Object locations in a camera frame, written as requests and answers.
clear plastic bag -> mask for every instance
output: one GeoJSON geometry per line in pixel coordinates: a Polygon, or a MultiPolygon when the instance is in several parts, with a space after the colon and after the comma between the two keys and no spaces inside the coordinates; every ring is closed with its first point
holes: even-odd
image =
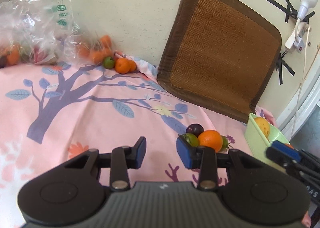
{"type": "Polygon", "coordinates": [[[18,63],[100,64],[113,56],[110,37],[99,39],[76,23],[71,0],[12,0],[0,4],[0,68],[18,63]]]}

brown chair mat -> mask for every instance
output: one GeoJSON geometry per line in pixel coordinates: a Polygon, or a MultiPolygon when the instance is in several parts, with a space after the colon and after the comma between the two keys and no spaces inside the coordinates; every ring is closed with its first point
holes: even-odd
{"type": "Polygon", "coordinates": [[[238,0],[181,0],[157,80],[180,99],[247,122],[280,49],[279,31],[238,0]]]}

bedsheet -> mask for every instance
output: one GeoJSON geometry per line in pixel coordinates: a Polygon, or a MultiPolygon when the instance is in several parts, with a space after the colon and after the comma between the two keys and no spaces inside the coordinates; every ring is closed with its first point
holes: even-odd
{"type": "MultiPolygon", "coordinates": [[[[199,123],[227,136],[250,154],[245,124],[167,93],[140,72],[121,75],[103,67],[17,65],[0,70],[0,228],[24,223],[17,206],[28,180],[89,148],[100,153],[132,146],[140,136],[147,152],[135,181],[193,181],[184,168],[176,138],[199,123]]],[[[108,169],[100,182],[108,185],[108,169]]],[[[227,182],[219,169],[219,184],[227,182]]]]}

light green plastic container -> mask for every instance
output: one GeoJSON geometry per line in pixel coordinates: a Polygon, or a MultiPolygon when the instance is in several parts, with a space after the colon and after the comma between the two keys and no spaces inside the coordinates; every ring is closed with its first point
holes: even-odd
{"type": "Polygon", "coordinates": [[[257,125],[257,123],[254,121],[254,119],[257,118],[257,116],[253,113],[249,114],[249,120],[247,124],[247,129],[245,130],[244,137],[247,140],[247,143],[251,149],[252,155],[259,159],[260,161],[278,169],[281,171],[284,171],[282,167],[275,164],[271,160],[266,158],[266,149],[269,147],[273,141],[278,140],[281,143],[287,143],[287,139],[285,136],[281,133],[280,130],[278,130],[275,126],[270,125],[270,135],[269,140],[265,137],[265,135],[262,133],[261,129],[257,125]]]}

ribbed gray surface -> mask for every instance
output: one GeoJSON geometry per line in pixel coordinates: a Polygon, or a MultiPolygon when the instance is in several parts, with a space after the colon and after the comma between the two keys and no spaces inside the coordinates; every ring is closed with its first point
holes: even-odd
{"type": "MultiPolygon", "coordinates": [[[[27,224],[25,228],[43,228],[27,224]]],[[[196,190],[191,182],[136,183],[114,193],[92,218],[72,228],[251,228],[229,213],[214,193],[196,190]]],[[[296,222],[283,228],[302,228],[296,222]]]]}

